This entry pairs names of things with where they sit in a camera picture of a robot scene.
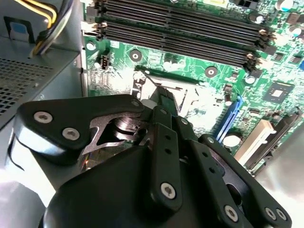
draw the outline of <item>motherboard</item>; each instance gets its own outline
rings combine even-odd
[[[163,86],[253,175],[303,123],[304,0],[82,2],[88,96]]]

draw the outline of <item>silver screw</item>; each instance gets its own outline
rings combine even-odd
[[[237,212],[229,205],[224,207],[226,215],[234,222],[238,221],[238,214]]]
[[[36,112],[34,114],[34,119],[39,123],[48,124],[48,123],[52,122],[53,117],[50,113]]]
[[[175,189],[169,183],[161,184],[161,192],[165,197],[167,197],[168,199],[171,199],[171,200],[174,199],[175,195],[176,195]]]
[[[139,103],[137,101],[132,101],[131,103],[137,107],[139,106]]]
[[[265,208],[265,211],[270,218],[272,218],[273,220],[276,220],[276,215],[274,214],[274,212],[271,209]]]
[[[166,110],[164,110],[162,108],[161,108],[161,112],[164,113],[164,114],[167,114]]]
[[[65,137],[66,139],[75,141],[79,139],[80,133],[74,128],[67,127],[62,131],[62,136]]]
[[[213,140],[211,137],[208,137],[207,140],[208,140],[210,143],[214,143],[214,140]]]
[[[181,122],[183,123],[183,124],[185,124],[185,125],[187,125],[188,124],[188,121],[186,120],[186,119],[181,119]]]
[[[277,208],[276,211],[283,220],[287,221],[286,215],[279,208]]]

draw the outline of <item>green circuit board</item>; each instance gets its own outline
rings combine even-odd
[[[161,2],[162,4],[171,4],[169,0]],[[238,7],[233,3],[228,3],[227,7],[222,8],[205,4],[202,0],[193,0],[192,2],[193,4],[189,4],[189,0],[180,0],[176,4],[182,8],[201,10],[243,21],[248,20],[248,14],[252,11]],[[265,61],[271,63],[271,67],[264,68],[262,76],[253,84],[245,82],[244,79],[248,76],[248,73],[238,67],[117,41],[96,41],[93,36],[84,36],[85,46],[88,42],[94,43],[96,46],[95,50],[85,50],[88,95],[129,94],[133,85],[133,75],[136,66],[144,66],[150,70],[161,71],[164,78],[169,76],[172,78],[175,75],[176,79],[182,77],[183,80],[188,80],[189,82],[194,79],[199,82],[199,100],[191,107],[186,118],[193,123],[195,133],[200,135],[214,133],[221,122],[228,107],[224,103],[216,103],[216,100],[224,97],[223,88],[226,84],[230,84],[232,85],[232,101],[236,100],[238,94],[241,95],[244,101],[231,127],[231,129],[237,129],[237,131],[241,132],[242,142],[244,142],[261,119],[269,120],[276,125],[280,118],[273,119],[273,113],[279,113],[280,117],[283,117],[285,114],[292,114],[295,111],[295,107],[301,110],[304,109],[304,71],[299,67],[304,57],[304,38],[294,38],[288,35],[287,30],[290,25],[286,23],[290,13],[303,13],[304,0],[294,1],[293,7],[288,12],[276,10],[276,2],[276,0],[261,0],[257,11],[265,16],[265,25],[274,29],[276,33],[284,35],[287,41],[285,45],[277,46],[276,53],[282,54],[280,61],[276,60],[276,54],[268,55],[258,51]],[[142,59],[139,62],[133,62],[130,58],[130,51],[134,49],[142,53]],[[107,70],[96,68],[94,63],[97,56],[106,51],[109,51],[111,67]],[[164,69],[164,61],[168,55],[174,57],[178,68]],[[301,56],[301,62],[293,62],[295,56]],[[209,66],[216,67],[218,70],[217,75],[213,78],[205,75],[205,69]],[[281,104],[263,99],[274,82],[294,85],[293,90]],[[249,111],[252,109],[258,110],[259,113],[251,116]],[[303,121],[303,117],[301,117],[280,139],[277,146],[280,146]],[[230,148],[232,154],[235,154],[240,146],[241,144]]]

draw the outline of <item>yellow wire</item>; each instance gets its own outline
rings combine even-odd
[[[36,5],[38,7],[41,7],[41,8],[44,8],[44,9],[50,11],[53,14],[52,24],[56,21],[57,13],[56,13],[56,11],[52,7],[49,7],[47,5],[44,5],[44,4],[42,4],[40,2],[37,2],[37,1],[34,1],[34,0],[25,0],[25,1],[27,1],[29,3],[32,3],[33,5]]]
[[[40,14],[41,16],[47,18],[48,20],[48,23],[47,23],[47,28],[50,28],[52,26],[52,18],[50,15],[48,15],[47,13],[45,12],[42,12],[41,10],[38,10],[30,5],[28,5],[27,3],[23,2],[22,0],[15,0],[16,2],[18,2],[19,4],[21,4],[22,6],[24,6],[25,8],[37,13],[37,14]]]

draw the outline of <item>perforated mesh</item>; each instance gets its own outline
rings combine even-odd
[[[26,89],[39,78],[47,76],[52,68],[0,58],[0,115],[12,107]]]

